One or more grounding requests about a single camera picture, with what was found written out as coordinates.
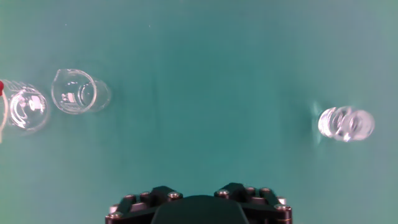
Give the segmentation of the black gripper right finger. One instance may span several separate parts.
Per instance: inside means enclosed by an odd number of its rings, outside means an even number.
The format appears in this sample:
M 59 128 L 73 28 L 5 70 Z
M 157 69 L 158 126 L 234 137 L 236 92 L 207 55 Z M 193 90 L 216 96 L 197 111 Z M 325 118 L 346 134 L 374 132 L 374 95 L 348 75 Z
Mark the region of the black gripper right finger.
M 292 224 L 292 207 L 280 201 L 268 188 L 231 182 L 214 192 L 214 197 L 232 202 L 246 223 Z

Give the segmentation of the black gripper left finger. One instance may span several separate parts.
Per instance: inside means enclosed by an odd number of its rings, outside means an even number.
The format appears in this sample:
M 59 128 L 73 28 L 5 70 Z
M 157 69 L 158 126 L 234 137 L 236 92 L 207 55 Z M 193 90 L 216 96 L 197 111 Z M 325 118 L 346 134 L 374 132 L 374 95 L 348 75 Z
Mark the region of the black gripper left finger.
M 137 195 L 125 195 L 118 204 L 112 206 L 104 223 L 150 224 L 162 205 L 182 198 L 183 193 L 164 185 Z

